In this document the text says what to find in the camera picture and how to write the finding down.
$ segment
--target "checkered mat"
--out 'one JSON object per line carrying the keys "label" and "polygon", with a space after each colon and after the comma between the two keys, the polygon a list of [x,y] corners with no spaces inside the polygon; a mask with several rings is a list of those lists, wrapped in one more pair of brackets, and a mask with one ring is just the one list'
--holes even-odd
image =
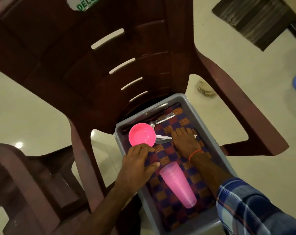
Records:
{"label": "checkered mat", "polygon": [[[191,125],[188,118],[182,111],[181,105],[177,103],[166,109],[163,116],[171,112],[174,112],[176,117],[156,125],[154,128],[156,134],[171,136],[171,132],[179,127],[183,126],[185,128],[191,128],[194,134],[197,134],[197,140],[201,145],[201,149],[209,158],[211,158],[211,155],[201,141],[201,138],[199,138],[199,134],[196,133],[193,125]],[[189,219],[195,217],[197,214],[204,212],[205,210],[214,206],[215,199],[205,182],[202,180],[197,169],[187,159],[181,157],[175,146],[173,146],[173,142],[155,144],[154,149],[154,153],[148,154],[145,166],[148,166],[154,162],[161,162],[161,166],[156,171],[156,173],[153,174],[146,185],[163,220],[165,230],[171,231],[180,224],[185,223]],[[189,185],[191,186],[197,198],[196,205],[190,209],[185,208],[185,206],[178,200],[176,195],[166,185],[159,174],[163,166],[174,161],[176,161],[183,170],[187,181],[189,182]]]}

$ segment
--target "hand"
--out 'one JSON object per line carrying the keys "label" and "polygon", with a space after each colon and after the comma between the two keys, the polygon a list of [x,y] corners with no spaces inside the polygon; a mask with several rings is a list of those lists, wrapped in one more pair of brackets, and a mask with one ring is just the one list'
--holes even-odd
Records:
{"label": "hand", "polygon": [[174,145],[181,152],[184,158],[188,159],[193,152],[201,149],[200,144],[196,140],[190,128],[177,128],[172,132],[172,138]]}
{"label": "hand", "polygon": [[127,155],[123,157],[122,168],[114,186],[121,193],[132,196],[159,168],[160,162],[155,162],[145,168],[144,163],[148,152],[154,152],[154,148],[142,143],[131,147]]}

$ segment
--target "person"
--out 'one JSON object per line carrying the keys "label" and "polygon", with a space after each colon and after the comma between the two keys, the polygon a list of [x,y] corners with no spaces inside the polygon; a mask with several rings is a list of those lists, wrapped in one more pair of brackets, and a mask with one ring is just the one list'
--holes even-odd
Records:
{"label": "person", "polygon": [[[190,128],[178,128],[172,132],[172,137],[176,148],[197,168],[215,195],[217,212],[226,231],[238,235],[296,235],[296,219],[274,206],[263,193],[224,171],[201,153]],[[127,200],[160,166],[160,162],[144,166],[148,152],[153,151],[147,144],[130,148],[123,157],[115,186],[77,235],[110,234]]]}

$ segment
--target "gray plastic tray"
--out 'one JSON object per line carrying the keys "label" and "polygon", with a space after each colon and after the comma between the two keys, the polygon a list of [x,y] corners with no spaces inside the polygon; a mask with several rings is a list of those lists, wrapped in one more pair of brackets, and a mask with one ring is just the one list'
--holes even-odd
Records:
{"label": "gray plastic tray", "polygon": [[[237,176],[232,166],[226,159],[224,153],[220,149],[220,146],[214,140],[186,95],[182,93],[174,94],[163,101],[160,101],[159,103],[118,123],[115,128],[114,137],[118,143],[121,153],[125,155],[130,148],[128,135],[123,135],[122,129],[136,123],[140,123],[143,120],[150,118],[153,115],[158,114],[166,108],[174,105],[175,103],[181,104],[182,110],[186,114],[189,121],[194,125],[196,131],[199,133],[199,136],[211,154],[213,161],[232,175]],[[199,235],[208,231],[209,229],[220,226],[221,222],[217,215],[216,207],[212,207],[211,209],[199,214],[188,222],[178,226],[173,231],[167,232],[164,230],[161,217],[147,187],[144,186],[140,191],[138,191],[138,195],[156,235]]]}

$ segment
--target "silverware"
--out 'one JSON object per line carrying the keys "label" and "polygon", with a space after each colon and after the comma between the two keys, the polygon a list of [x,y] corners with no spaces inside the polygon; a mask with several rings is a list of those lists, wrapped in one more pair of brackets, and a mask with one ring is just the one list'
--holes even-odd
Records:
{"label": "silverware", "polygon": [[156,137],[156,140],[155,140],[156,144],[162,144],[162,143],[173,141],[172,137],[170,136],[156,135],[155,137]]}
{"label": "silverware", "polygon": [[161,119],[158,119],[156,121],[150,121],[149,125],[154,128],[157,124],[162,123],[170,118],[173,118],[174,116],[175,116],[175,114],[172,112]]}

